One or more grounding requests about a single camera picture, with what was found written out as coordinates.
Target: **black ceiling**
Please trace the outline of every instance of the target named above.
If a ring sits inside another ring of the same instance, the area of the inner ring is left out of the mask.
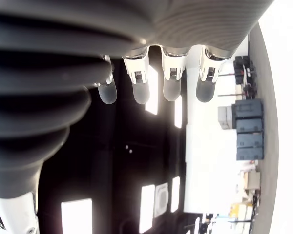
[[[106,105],[98,91],[91,90],[87,114],[71,127],[66,144],[43,166],[38,199],[41,234],[61,234],[61,202],[84,198],[92,198],[94,234],[137,234],[141,186],[168,182],[171,191],[176,176],[181,179],[179,209],[170,213],[169,198],[167,212],[154,219],[146,233],[185,233],[186,74],[179,129],[174,126],[174,103],[163,96],[159,47],[150,48],[149,59],[159,74],[158,115],[135,102],[124,62],[112,60],[117,101]]]

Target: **fluorescent light panel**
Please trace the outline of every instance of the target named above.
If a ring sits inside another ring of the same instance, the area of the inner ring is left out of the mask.
[[[139,233],[144,233],[152,227],[154,211],[155,185],[141,188]]]
[[[150,99],[146,103],[146,111],[157,115],[158,112],[158,73],[157,71],[148,66],[148,85],[150,88]]]
[[[63,234],[92,234],[92,200],[62,202]]]
[[[172,179],[171,207],[170,207],[171,212],[175,212],[179,206],[179,187],[180,187],[180,177],[178,176]]]
[[[206,213],[203,213],[202,214],[202,223],[205,223],[205,221],[206,221]]]
[[[182,127],[182,97],[179,95],[175,100],[175,126],[177,128]]]

